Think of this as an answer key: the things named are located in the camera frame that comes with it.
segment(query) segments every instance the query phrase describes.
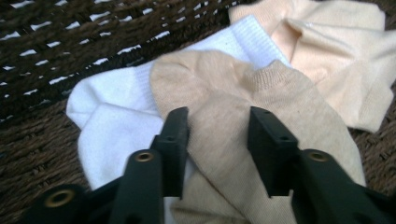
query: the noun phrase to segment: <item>sock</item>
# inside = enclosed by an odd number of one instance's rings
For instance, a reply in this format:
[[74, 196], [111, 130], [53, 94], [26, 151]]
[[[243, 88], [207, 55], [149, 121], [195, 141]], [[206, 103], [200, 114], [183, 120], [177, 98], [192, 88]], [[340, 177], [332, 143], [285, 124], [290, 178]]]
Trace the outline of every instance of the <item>sock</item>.
[[[163, 117], [181, 106], [190, 109], [188, 151], [203, 177], [192, 178], [183, 201], [174, 204], [177, 222], [238, 223], [238, 214], [250, 223], [295, 222], [289, 197], [267, 198], [248, 152], [251, 105], [272, 111], [299, 148], [330, 153], [364, 185], [360, 154], [342, 119], [306, 76], [279, 61], [254, 71], [218, 51], [173, 53], [154, 64], [150, 84]], [[210, 198], [219, 196], [222, 206], [212, 208]]]
[[291, 65], [313, 80], [347, 126], [376, 132], [393, 97], [396, 32], [375, 4], [265, 0], [230, 9], [253, 14]]
[[[288, 63], [254, 17], [221, 30], [188, 49], [218, 49], [255, 68], [274, 59]], [[80, 81], [67, 102], [66, 114], [81, 129], [78, 154], [92, 189], [123, 174], [130, 154], [150, 146], [163, 120], [149, 86], [153, 62], [104, 72]], [[175, 223], [165, 198], [165, 223]]]

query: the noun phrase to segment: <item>beige sock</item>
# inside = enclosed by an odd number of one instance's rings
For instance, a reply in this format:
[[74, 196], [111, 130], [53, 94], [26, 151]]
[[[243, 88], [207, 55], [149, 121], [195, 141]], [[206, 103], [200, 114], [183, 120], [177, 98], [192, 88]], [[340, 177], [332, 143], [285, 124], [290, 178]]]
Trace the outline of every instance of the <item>beige sock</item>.
[[396, 32], [383, 32], [377, 5], [264, 0], [230, 9], [235, 22], [254, 14], [291, 65], [314, 83], [349, 127], [376, 132], [396, 78]]
[[173, 206], [179, 223], [294, 223], [290, 198], [267, 198], [248, 152], [251, 105], [272, 111], [300, 148], [332, 154], [364, 185], [344, 122], [306, 76], [279, 61], [254, 72], [219, 51], [183, 51], [162, 56], [150, 83], [163, 118], [175, 108], [190, 109], [188, 151], [202, 176], [189, 180], [183, 201]]

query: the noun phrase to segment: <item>knit fabric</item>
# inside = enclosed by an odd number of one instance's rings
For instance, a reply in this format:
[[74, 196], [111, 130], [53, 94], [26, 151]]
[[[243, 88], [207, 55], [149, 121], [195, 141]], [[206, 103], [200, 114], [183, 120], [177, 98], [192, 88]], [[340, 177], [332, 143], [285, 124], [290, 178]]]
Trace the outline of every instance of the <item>knit fabric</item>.
[[377, 5], [263, 0], [229, 14], [231, 22], [253, 14], [347, 126], [379, 129], [393, 97], [396, 32], [384, 32], [385, 14]]
[[[253, 16], [188, 47], [218, 49], [261, 68], [278, 59], [288, 63]], [[66, 114], [81, 129], [78, 155], [92, 189], [121, 176], [129, 155], [148, 148], [161, 131], [161, 119], [149, 86], [154, 62], [117, 69], [80, 81]], [[188, 162], [185, 178], [194, 170]], [[165, 199], [165, 223], [174, 223]]]
[[251, 105], [272, 111], [299, 148], [333, 155], [364, 185], [359, 151], [347, 126], [302, 73], [279, 61], [255, 71], [219, 51], [161, 57], [150, 84], [163, 116], [190, 109], [188, 151], [199, 173], [173, 206], [178, 223], [294, 223], [289, 197], [269, 199], [247, 149]]

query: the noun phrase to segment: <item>wicker surface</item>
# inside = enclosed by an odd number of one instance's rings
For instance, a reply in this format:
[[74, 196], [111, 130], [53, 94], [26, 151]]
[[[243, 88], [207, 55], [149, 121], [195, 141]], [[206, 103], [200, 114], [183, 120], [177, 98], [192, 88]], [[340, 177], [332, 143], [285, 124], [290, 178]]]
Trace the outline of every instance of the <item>wicker surface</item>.
[[[109, 69], [141, 64], [196, 42], [225, 27], [227, 8], [239, 4], [231, 0], [124, 0], [94, 4], [92, 0], [56, 6], [58, 1], [36, 0], [18, 9], [10, 6], [18, 2], [0, 3], [0, 39], [15, 31], [21, 35], [0, 40], [0, 119], [8, 118], [0, 123], [0, 223], [7, 224], [15, 223], [32, 200], [49, 188], [63, 183], [88, 188], [77, 155], [79, 129], [64, 113], [67, 93], [79, 80]], [[387, 29], [395, 29], [394, 0], [374, 2], [387, 12]], [[94, 21], [90, 18], [107, 11], [109, 14]], [[35, 31], [30, 26], [45, 21], [51, 24]], [[65, 29], [75, 21], [79, 27]], [[169, 35], [155, 38], [166, 31]], [[80, 44], [86, 39], [89, 42]], [[60, 44], [47, 45], [55, 41]], [[119, 54], [133, 46], [140, 47]], [[36, 54], [21, 56], [29, 49]], [[104, 58], [108, 61], [93, 64]], [[48, 62], [36, 65], [44, 60]], [[59, 77], [67, 79], [50, 85]], [[369, 188], [386, 194], [395, 192], [396, 102], [393, 101], [379, 132], [351, 133], [361, 150]]]

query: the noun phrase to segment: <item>clip jaw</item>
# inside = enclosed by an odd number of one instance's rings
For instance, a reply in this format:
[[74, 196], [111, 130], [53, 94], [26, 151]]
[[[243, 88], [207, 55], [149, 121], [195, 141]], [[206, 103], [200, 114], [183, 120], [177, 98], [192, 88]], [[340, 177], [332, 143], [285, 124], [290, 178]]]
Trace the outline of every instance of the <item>clip jaw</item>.
[[187, 107], [171, 111], [150, 149], [130, 156], [122, 177], [90, 193], [77, 185], [50, 189], [35, 201], [21, 223], [163, 223], [163, 197], [181, 198], [183, 192], [187, 116]]
[[392, 200], [355, 184], [328, 153], [297, 148], [297, 139], [271, 112], [251, 107], [247, 139], [268, 196], [293, 190], [297, 223], [395, 223]]

